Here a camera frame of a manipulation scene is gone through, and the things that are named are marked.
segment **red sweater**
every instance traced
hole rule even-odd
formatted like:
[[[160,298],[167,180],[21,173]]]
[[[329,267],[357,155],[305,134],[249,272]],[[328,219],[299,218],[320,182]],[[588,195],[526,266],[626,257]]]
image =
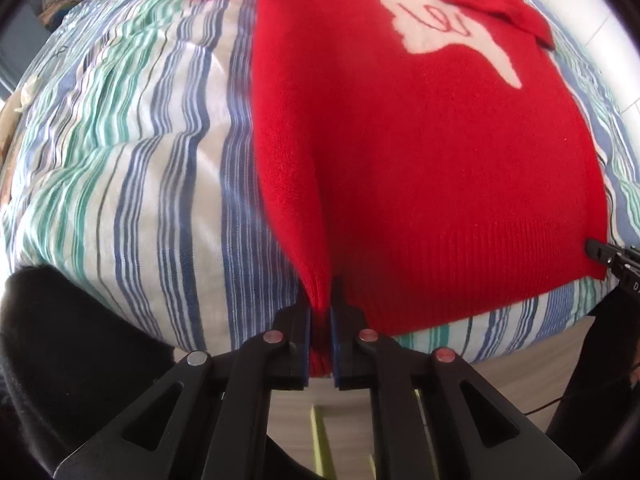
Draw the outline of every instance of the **red sweater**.
[[[602,176],[552,47],[523,0],[257,0],[258,180],[316,348],[336,274],[391,334],[603,278]]]

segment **silver rivet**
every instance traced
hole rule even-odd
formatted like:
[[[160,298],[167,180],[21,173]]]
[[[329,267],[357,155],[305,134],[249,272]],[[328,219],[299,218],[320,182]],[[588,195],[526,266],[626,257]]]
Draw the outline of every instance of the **silver rivet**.
[[[456,359],[456,353],[451,348],[438,348],[436,359],[441,363],[452,363]]]
[[[378,340],[378,332],[372,328],[363,328],[360,330],[358,337],[365,343],[373,343]]]
[[[191,352],[189,355],[187,355],[187,362],[191,366],[200,366],[207,361],[207,357],[209,356],[207,355],[206,352],[200,352],[200,351]]]
[[[271,344],[279,343],[283,338],[284,334],[280,330],[267,330],[267,332],[265,332],[263,336],[263,339],[267,343]]]

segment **person's leg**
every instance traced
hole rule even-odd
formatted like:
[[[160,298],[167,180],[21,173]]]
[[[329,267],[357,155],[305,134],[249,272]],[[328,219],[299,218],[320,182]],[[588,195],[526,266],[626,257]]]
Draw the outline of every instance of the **person's leg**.
[[[0,367],[31,451],[49,472],[173,364],[171,346],[50,267],[6,283]]]
[[[582,471],[609,445],[634,404],[626,373],[640,337],[640,305],[620,288],[598,304],[594,315],[565,395],[589,393],[561,401],[546,432]]]

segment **bed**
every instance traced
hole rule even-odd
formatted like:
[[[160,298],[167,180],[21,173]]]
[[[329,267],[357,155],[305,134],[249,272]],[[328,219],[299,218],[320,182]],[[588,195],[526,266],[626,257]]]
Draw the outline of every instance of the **bed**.
[[[638,161],[612,94],[526,1],[549,20],[550,55],[590,127],[609,242],[638,244]],[[69,12],[22,80],[37,78],[0,176],[6,273],[49,264],[152,336],[212,354],[295,301],[254,166],[254,20],[254,0],[86,0]],[[615,284],[583,278],[398,339],[481,361],[567,329]]]

